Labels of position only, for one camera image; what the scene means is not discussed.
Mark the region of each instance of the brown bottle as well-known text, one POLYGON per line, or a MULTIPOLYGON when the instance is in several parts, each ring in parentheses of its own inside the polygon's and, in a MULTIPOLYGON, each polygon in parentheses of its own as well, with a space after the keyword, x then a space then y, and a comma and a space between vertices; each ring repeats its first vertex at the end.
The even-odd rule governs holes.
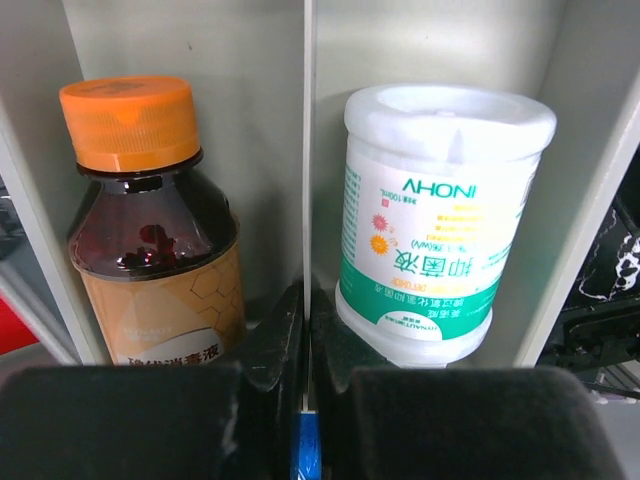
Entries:
POLYGON ((244 336, 238 228, 193 169, 189 84, 126 77, 60 92, 91 185, 69 238, 114 363, 199 364, 244 336))

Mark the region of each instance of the orange label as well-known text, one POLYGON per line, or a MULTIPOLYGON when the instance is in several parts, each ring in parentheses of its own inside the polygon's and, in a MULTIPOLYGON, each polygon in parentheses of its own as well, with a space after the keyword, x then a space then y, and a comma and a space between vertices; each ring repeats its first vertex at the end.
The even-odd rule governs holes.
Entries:
POLYGON ((208 363, 244 336, 237 243, 172 277, 114 282, 81 275, 116 364, 208 363))

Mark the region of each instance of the blue object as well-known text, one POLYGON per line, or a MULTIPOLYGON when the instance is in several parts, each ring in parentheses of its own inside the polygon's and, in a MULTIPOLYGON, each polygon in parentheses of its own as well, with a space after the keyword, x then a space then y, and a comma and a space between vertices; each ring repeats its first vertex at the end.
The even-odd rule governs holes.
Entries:
POLYGON ((320 458, 320 434, 318 414, 300 414, 300 450, 298 454, 298 480, 320 480, 322 461, 320 458))

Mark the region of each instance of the dark liquid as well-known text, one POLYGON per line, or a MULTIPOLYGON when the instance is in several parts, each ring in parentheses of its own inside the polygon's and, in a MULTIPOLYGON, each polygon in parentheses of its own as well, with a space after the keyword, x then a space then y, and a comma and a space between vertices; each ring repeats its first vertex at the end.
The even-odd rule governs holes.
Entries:
POLYGON ((202 156, 137 174, 80 167, 92 182, 69 238, 75 265, 108 280, 151 280, 225 253, 238 229, 225 195, 193 169, 202 156))

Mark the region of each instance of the orange cap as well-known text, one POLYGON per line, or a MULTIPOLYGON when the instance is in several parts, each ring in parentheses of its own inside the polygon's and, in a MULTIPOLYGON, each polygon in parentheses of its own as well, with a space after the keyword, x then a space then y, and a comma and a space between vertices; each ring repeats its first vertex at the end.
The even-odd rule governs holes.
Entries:
POLYGON ((78 163, 102 172, 168 167, 200 150, 191 86, 174 77, 103 78, 60 90, 78 163))

